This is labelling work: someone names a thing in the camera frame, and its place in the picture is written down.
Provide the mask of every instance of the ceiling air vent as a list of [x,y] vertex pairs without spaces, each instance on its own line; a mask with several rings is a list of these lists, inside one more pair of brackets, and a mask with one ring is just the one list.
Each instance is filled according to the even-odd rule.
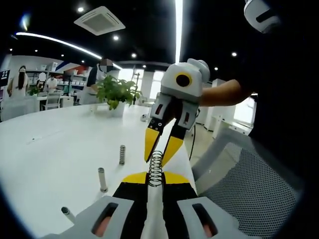
[[74,23],[96,36],[125,28],[123,23],[105,6],[84,14],[75,20]]

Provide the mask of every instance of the potted plant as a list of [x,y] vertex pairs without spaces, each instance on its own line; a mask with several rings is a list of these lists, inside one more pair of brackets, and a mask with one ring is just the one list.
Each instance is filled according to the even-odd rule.
[[141,94],[140,91],[137,91],[137,85],[133,81],[118,80],[113,76],[107,76],[98,83],[97,98],[101,103],[105,102],[109,105],[115,117],[121,117],[125,103],[131,105],[134,97],[138,99]]

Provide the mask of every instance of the red slot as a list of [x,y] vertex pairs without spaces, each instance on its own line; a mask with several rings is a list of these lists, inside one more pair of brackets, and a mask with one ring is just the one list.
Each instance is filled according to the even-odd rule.
[[189,113],[186,113],[184,123],[187,123],[189,120]]
[[160,110],[161,110],[162,107],[163,107],[162,104],[160,104],[160,105],[158,106],[158,108],[156,109],[156,112],[155,112],[156,115],[159,115],[159,114],[160,114]]

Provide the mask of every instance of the floor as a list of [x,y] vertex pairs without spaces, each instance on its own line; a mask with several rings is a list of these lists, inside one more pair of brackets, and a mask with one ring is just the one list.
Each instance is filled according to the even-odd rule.
[[[187,132],[184,138],[184,144],[188,155],[190,155],[191,147],[193,144],[193,132]],[[206,152],[208,147],[213,143],[214,139],[212,137],[212,132],[207,131],[202,125],[196,124],[196,135],[193,153],[190,159],[191,166],[201,158],[203,153]],[[196,181],[196,188],[198,194],[205,191],[220,179],[222,179],[227,172],[234,167],[236,164],[235,160],[226,152],[223,151],[217,160],[212,163],[207,173],[201,176],[199,180]]]

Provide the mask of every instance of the black sleeve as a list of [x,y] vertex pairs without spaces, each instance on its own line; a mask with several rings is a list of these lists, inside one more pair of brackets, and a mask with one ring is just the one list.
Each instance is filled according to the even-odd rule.
[[262,80],[262,65],[260,62],[261,52],[248,56],[242,63],[236,75],[240,86],[247,90],[256,92],[258,84]]
[[86,86],[91,86],[94,85],[96,82],[96,73],[98,72],[98,68],[95,66],[92,68],[92,70],[90,71],[89,77],[88,77],[88,83],[86,84]]

